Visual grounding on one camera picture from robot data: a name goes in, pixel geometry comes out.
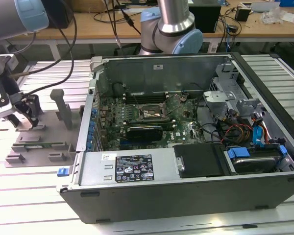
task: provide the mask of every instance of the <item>floor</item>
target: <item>floor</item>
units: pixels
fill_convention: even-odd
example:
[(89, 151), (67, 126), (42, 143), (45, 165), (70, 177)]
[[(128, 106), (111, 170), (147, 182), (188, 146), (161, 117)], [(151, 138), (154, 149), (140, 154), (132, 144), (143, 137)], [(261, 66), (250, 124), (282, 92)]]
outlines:
[[(235, 45), (232, 48), (232, 51), (239, 52), (242, 55), (251, 55), (251, 54), (260, 54), (264, 43), (240, 43), (240, 45)], [(271, 52), (270, 48), (274, 43), (270, 43), (265, 51), (262, 53), (270, 54), (277, 53), (289, 66), (294, 69), (294, 44), (291, 43), (280, 43), (275, 47), (275, 51)], [(200, 52), (207, 52), (208, 43), (204, 43)], [(89, 45), (75, 45), (73, 48), (73, 55), (75, 59), (90, 59), (92, 56), (113, 56), (114, 49), (117, 46), (114, 44), (96, 44), (90, 47)], [(135, 47), (127, 48), (124, 50), (125, 54), (132, 55)], [(225, 52), (225, 45), (222, 45), (219, 49), (219, 52)], [(65, 53), (67, 50), (66, 45), (60, 45), (59, 50), (61, 53)], [(28, 61), (42, 61), (42, 60), (53, 60), (52, 53), (49, 50), (48, 46), (45, 45), (34, 45), (23, 55), (19, 55), (18, 59), (22, 66), (19, 69), (27, 64)]]

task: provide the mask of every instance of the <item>black computer case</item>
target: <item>black computer case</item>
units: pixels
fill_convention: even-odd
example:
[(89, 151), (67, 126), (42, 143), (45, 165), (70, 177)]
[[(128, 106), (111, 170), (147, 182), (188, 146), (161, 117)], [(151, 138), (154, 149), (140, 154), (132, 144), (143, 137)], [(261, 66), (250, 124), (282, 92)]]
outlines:
[(221, 5), (217, 0), (189, 1), (190, 12), (195, 16), (196, 28), (203, 33), (216, 31)]

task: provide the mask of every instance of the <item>computer case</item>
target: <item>computer case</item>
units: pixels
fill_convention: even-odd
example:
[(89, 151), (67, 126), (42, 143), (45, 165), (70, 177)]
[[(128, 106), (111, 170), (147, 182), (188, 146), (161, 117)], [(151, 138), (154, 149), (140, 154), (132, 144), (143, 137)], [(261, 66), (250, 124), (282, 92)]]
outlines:
[(217, 0), (192, 0), (189, 9), (195, 16), (195, 25), (203, 33), (216, 31), (221, 5)]
[[(71, 6), (71, 0), (64, 0)], [(48, 17), (51, 16), (59, 28), (67, 28), (73, 18), (71, 12), (62, 4), (60, 0), (42, 0)], [(49, 17), (49, 28), (57, 28)]]

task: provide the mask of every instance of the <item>electronic equipment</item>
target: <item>electronic equipment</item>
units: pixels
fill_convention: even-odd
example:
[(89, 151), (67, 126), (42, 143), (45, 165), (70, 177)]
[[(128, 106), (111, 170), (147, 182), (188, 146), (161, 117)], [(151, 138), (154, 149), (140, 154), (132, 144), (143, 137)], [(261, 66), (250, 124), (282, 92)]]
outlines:
[(266, 12), (280, 5), (280, 2), (241, 2), (240, 5), (243, 8), (250, 8), (253, 12)]
[(238, 7), (235, 13), (235, 19), (237, 21), (246, 22), (250, 15), (250, 12), (250, 8)]
[(216, 31), (221, 5), (217, 0), (189, 1), (189, 10), (195, 16), (195, 25), (203, 33)]
[(280, 2), (280, 6), (282, 7), (294, 6), (294, 0), (275, 0), (275, 1)]
[[(56, 25), (59, 28), (67, 28), (72, 19), (73, 15), (70, 11), (68, 11), (62, 2), (56, 0), (56, 1), (50, 1), (50, 0), (41, 0), (46, 12), (48, 14), (48, 17), (51, 16), (52, 19), (55, 21)], [(65, 0), (65, 2), (71, 6), (70, 0)], [(49, 20), (49, 28), (57, 28), (54, 23)]]
[(294, 194), (294, 120), (239, 54), (94, 57), (91, 69), (60, 190), (84, 223), (269, 209)]

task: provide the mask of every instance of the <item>table leg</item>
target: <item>table leg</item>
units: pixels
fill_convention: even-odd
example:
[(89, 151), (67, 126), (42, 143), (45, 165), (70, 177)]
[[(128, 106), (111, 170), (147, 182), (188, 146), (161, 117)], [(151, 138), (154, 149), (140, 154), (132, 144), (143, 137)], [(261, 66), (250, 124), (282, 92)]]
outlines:
[(88, 44), (91, 58), (95, 56), (95, 49), (93, 44)]
[(269, 42), (264, 43), (264, 46), (261, 49), (260, 53), (266, 53), (266, 49), (267, 49), (268, 45), (269, 45)]
[(56, 40), (50, 40), (50, 41), (48, 41), (48, 45), (50, 47), (50, 50), (52, 52), (52, 55), (53, 55), (54, 60), (60, 59), (61, 56), (60, 56), (60, 52), (59, 52), (59, 49), (58, 49)]
[(219, 42), (211, 40), (208, 47), (208, 53), (216, 53), (218, 49)]

